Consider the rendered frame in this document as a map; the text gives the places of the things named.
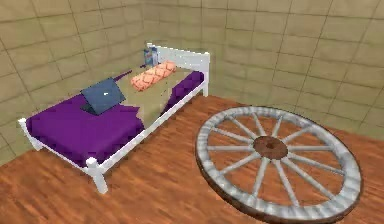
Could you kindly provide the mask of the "orange patterned pillow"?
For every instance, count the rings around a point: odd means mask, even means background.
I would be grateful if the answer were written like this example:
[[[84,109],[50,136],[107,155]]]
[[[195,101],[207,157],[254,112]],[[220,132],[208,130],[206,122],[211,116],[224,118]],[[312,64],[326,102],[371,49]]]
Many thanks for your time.
[[[132,77],[130,83],[137,91],[144,91],[175,72],[176,64],[165,61]]]

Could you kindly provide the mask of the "blue book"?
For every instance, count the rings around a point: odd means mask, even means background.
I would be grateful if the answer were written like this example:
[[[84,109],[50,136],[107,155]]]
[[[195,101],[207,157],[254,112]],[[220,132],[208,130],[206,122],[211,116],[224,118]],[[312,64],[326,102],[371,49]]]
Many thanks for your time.
[[[144,50],[144,63],[146,66],[156,66],[158,64],[158,52],[155,47]]]

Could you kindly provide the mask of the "grey wagon wheel table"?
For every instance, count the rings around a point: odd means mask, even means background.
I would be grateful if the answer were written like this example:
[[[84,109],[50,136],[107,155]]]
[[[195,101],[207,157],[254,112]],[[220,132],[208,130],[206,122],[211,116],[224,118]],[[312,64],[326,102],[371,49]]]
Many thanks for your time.
[[[259,159],[253,190],[247,193],[225,174]],[[353,153],[335,135],[312,120],[285,110],[234,107],[214,114],[200,128],[196,162],[209,186],[237,210],[272,224],[332,224],[357,205],[362,189],[361,169]],[[328,191],[299,168],[303,162],[343,177],[338,194]],[[291,200],[289,205],[258,197],[265,171],[273,164]],[[317,205],[299,203],[284,169],[288,167],[327,197]]]

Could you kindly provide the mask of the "grey-blue laptop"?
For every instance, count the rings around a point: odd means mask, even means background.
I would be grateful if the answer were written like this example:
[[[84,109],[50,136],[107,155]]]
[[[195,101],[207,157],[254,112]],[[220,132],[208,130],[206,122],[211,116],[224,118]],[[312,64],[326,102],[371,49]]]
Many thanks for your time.
[[[81,109],[100,115],[125,100],[113,78],[107,78],[81,91],[86,103]]]

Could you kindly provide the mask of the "white bed with purple blanket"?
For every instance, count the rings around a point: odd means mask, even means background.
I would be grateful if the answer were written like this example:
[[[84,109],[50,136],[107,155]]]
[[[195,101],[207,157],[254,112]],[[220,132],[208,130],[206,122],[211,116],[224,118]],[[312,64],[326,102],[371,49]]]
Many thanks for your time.
[[[92,177],[108,191],[104,174],[198,93],[208,95],[210,54],[156,46],[147,49],[169,75],[145,90],[128,71],[114,78],[126,100],[100,115],[81,109],[81,94],[18,123],[35,150],[45,148]]]

